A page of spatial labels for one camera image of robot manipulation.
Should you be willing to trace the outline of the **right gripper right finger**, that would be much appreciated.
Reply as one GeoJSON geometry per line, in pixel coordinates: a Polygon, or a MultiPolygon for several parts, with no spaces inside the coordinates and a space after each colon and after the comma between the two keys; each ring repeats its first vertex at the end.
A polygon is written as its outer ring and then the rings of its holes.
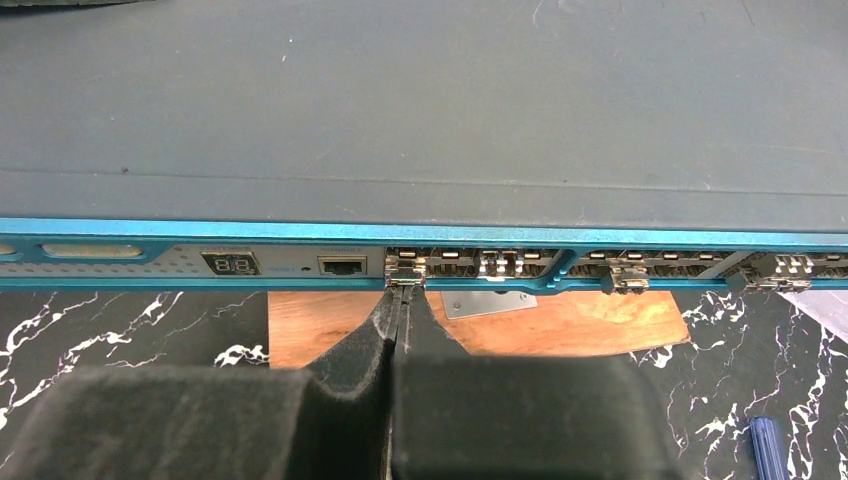
{"type": "Polygon", "coordinates": [[[473,355],[399,291],[396,479],[679,479],[663,410],[620,356],[473,355]]]}

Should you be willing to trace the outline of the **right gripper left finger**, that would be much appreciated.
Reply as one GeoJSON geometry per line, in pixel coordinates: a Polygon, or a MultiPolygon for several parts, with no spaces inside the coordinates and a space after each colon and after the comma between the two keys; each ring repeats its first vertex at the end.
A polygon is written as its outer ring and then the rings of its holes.
{"type": "Polygon", "coordinates": [[[39,401],[5,479],[382,479],[403,292],[309,365],[98,368],[39,401]]]}

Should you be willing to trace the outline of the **silver SFP plug module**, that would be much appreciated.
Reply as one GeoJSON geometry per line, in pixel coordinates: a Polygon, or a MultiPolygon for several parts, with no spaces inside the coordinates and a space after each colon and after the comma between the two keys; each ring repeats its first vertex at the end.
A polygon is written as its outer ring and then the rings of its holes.
{"type": "Polygon", "coordinates": [[[385,260],[386,287],[424,286],[426,275],[424,258],[387,257],[385,260]]]}

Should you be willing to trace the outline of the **dark teal network switch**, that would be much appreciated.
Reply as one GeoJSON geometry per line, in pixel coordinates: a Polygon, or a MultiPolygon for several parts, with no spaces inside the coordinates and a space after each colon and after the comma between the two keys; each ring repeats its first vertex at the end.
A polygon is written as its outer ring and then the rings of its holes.
{"type": "Polygon", "coordinates": [[[5,289],[847,285],[843,1],[5,1],[5,289]]]}

